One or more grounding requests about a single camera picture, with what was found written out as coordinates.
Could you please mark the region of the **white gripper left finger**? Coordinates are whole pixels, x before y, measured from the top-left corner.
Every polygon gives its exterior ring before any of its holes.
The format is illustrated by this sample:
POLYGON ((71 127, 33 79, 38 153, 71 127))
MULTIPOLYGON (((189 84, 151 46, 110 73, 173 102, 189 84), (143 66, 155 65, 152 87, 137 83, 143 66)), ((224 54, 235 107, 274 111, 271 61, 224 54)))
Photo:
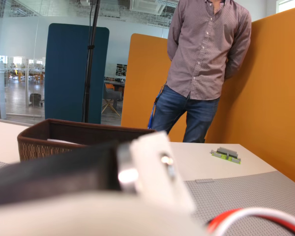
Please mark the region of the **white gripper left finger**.
POLYGON ((124 194, 82 193, 0 206, 0 236, 205 236, 189 214, 124 194))

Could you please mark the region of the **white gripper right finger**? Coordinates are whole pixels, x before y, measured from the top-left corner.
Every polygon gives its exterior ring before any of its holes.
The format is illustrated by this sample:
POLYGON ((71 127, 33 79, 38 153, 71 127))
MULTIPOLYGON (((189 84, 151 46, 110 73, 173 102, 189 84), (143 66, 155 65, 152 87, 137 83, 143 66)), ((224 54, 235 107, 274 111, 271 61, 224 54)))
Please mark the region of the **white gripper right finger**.
POLYGON ((124 192, 192 214, 196 206, 178 171, 166 132, 140 136, 117 148, 118 180, 124 192))

